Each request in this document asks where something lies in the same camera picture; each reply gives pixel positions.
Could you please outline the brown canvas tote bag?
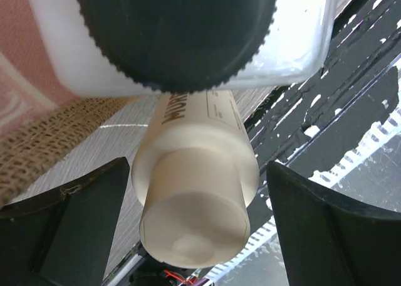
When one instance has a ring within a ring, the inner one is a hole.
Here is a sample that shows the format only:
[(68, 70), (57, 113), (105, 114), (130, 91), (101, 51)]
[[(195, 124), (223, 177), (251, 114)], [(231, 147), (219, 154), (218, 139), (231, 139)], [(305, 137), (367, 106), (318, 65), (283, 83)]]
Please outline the brown canvas tote bag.
[(28, 0), (1, 0), (2, 205), (129, 103), (129, 98), (79, 98), (65, 89)]

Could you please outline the beige bottle front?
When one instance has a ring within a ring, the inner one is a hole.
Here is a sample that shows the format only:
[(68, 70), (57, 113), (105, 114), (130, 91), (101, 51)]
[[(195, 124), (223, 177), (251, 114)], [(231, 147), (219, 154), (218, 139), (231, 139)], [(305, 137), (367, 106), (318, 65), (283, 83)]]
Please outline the beige bottle front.
[(163, 94), (131, 177), (140, 241), (156, 260), (207, 268), (245, 247), (259, 166), (231, 91)]

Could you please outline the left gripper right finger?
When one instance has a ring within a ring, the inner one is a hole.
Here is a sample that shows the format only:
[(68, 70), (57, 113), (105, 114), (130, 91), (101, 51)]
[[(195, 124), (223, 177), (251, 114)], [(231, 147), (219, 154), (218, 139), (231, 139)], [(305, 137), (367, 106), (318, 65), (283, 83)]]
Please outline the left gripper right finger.
[(271, 161), (268, 191), (290, 285), (400, 285), (400, 213)]

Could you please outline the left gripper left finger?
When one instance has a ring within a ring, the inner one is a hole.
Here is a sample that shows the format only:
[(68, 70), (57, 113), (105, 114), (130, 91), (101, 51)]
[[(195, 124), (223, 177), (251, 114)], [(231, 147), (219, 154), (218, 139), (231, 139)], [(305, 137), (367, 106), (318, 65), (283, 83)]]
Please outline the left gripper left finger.
[(1, 209), (1, 285), (101, 285), (125, 195), (124, 157)]

